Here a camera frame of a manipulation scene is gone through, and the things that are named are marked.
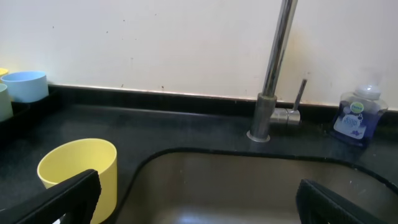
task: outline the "black tray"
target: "black tray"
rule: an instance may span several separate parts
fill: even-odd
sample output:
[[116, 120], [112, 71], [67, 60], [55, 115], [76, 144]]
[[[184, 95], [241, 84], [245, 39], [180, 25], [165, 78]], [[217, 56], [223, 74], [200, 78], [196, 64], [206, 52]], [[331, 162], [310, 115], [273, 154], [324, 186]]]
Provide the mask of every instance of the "black tray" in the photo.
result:
[[51, 91], [48, 96], [33, 103], [12, 102], [14, 116], [0, 122], [0, 148], [4, 143], [21, 136], [43, 117], [57, 111], [61, 105], [57, 91]]

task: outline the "soap bottle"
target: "soap bottle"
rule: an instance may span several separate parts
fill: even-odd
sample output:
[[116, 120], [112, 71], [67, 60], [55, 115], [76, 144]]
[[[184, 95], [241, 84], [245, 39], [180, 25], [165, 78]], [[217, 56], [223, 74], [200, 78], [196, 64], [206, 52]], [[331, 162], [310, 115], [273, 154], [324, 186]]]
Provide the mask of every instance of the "soap bottle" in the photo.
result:
[[360, 85], [344, 93], [330, 134], [348, 144], [367, 147], [387, 103], [380, 99], [377, 85]]

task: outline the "bottle cap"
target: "bottle cap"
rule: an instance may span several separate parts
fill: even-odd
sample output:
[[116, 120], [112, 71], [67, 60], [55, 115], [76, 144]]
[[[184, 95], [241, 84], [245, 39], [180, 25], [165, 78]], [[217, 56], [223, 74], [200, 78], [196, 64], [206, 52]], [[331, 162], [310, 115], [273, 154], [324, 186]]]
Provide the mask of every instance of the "bottle cap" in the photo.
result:
[[355, 94], [368, 100], [378, 100], [381, 90], [377, 85], [359, 85], [355, 88]]

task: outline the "stainless steel sink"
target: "stainless steel sink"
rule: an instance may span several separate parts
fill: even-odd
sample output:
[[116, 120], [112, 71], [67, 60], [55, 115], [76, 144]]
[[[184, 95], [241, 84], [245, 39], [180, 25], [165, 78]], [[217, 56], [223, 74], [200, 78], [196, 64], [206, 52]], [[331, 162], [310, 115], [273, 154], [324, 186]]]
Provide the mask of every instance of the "stainless steel sink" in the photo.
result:
[[175, 152], [138, 173], [116, 223], [300, 223], [295, 194], [311, 179], [398, 223], [398, 196], [356, 169], [326, 162]]

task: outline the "black countertop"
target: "black countertop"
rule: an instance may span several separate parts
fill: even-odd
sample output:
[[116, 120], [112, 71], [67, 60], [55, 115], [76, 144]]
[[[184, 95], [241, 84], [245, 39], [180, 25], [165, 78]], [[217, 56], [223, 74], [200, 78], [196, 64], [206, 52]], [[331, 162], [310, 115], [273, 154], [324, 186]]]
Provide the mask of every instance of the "black countertop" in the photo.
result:
[[67, 106], [2, 146], [0, 210], [44, 191], [36, 173], [41, 158], [61, 144], [83, 138], [106, 139], [118, 150], [117, 209], [141, 163], [154, 154], [176, 147], [339, 162], [367, 172], [398, 192], [396, 128], [379, 127], [372, 143], [364, 150], [327, 135], [326, 124], [309, 121], [293, 129], [272, 128], [269, 143], [255, 143], [246, 137], [250, 122], [251, 118], [237, 116]]

